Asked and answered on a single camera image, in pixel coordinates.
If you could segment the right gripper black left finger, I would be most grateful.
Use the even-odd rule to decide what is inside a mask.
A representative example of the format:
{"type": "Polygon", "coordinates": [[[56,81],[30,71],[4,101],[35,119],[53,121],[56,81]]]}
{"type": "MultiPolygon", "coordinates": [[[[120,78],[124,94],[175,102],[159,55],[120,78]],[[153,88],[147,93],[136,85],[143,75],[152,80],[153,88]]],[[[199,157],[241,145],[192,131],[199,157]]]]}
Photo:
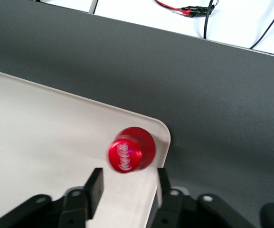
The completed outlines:
{"type": "Polygon", "coordinates": [[[104,191],[103,168],[95,168],[84,186],[68,189],[53,201],[38,194],[0,217],[0,228],[85,228],[104,191]]]}

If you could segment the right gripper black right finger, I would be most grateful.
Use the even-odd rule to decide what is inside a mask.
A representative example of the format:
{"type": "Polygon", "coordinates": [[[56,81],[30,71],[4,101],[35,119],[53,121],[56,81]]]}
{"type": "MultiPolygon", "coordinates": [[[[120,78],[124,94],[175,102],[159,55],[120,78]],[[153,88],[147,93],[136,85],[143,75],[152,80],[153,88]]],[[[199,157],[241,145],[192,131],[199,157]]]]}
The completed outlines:
{"type": "Polygon", "coordinates": [[[165,168],[158,168],[159,208],[152,228],[252,228],[253,225],[219,196],[197,199],[173,189],[165,168]]]}

